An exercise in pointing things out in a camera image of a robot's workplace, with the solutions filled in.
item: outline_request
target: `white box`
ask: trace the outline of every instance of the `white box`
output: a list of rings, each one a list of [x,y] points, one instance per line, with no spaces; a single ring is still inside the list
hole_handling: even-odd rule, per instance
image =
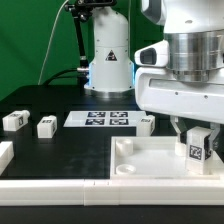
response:
[[[0,143],[0,175],[14,157],[12,142]]]
[[[2,119],[4,131],[17,131],[28,123],[29,111],[14,111]]]
[[[38,138],[52,138],[57,130],[57,118],[55,116],[43,117],[37,125]]]
[[[155,129],[155,117],[152,115],[142,117],[136,126],[137,137],[147,137],[152,134]]]

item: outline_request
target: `green background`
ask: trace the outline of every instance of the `green background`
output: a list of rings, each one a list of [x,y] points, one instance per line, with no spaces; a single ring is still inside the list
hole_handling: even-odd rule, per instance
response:
[[[114,10],[128,18],[131,2],[130,57],[134,52],[162,39],[162,27],[152,24],[140,10],[140,0],[118,0]],[[25,85],[37,85],[55,17],[64,0],[0,1],[0,100]],[[88,59],[93,55],[91,20],[82,24]],[[73,19],[62,11],[42,81],[53,74],[79,65]],[[60,80],[54,84],[76,84]]]

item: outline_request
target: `white robot casing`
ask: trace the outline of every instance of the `white robot casing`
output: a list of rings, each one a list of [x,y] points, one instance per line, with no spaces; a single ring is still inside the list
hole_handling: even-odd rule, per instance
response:
[[[127,19],[110,7],[93,11],[95,58],[85,90],[105,98],[134,90],[133,63],[129,59]]]
[[[152,16],[158,2],[160,15]],[[165,27],[162,42],[135,54],[139,107],[224,124],[224,1],[142,0],[142,12]],[[154,63],[141,61],[146,49],[157,57]]]

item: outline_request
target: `white robot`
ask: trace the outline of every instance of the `white robot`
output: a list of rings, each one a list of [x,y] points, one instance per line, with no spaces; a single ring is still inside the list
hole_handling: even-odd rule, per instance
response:
[[[134,93],[134,64],[129,59],[129,27],[127,19],[110,6],[116,0],[76,0],[66,10],[74,18],[80,50],[79,72],[89,73],[84,86],[89,95],[120,98]],[[95,57],[88,65],[80,21],[93,17]]]
[[[137,104],[171,115],[179,141],[187,133],[187,168],[206,174],[224,124],[224,1],[142,0],[142,12],[164,25],[164,40],[135,54]],[[211,128],[187,131],[181,117]]]
[[[87,94],[117,98],[134,92],[128,21],[111,7],[93,10],[95,57],[89,65]]]

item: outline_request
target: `black label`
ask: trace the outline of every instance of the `black label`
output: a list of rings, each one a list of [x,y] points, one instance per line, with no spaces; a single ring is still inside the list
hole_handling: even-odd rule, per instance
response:
[[[23,125],[23,117],[19,118],[19,126]]]
[[[11,114],[10,117],[19,117],[21,114]]]
[[[110,112],[110,117],[128,117],[128,112]]]
[[[150,119],[142,119],[141,122],[150,122]]]
[[[109,55],[107,56],[106,61],[117,61],[117,58],[112,50],[110,51]]]
[[[87,119],[86,125],[104,125],[104,119]]]
[[[106,112],[89,112],[88,117],[105,117]]]
[[[202,148],[190,145],[190,155],[189,157],[201,160],[202,157]]]
[[[128,119],[110,119],[110,125],[128,125]]]
[[[42,123],[51,123],[52,120],[43,120]]]

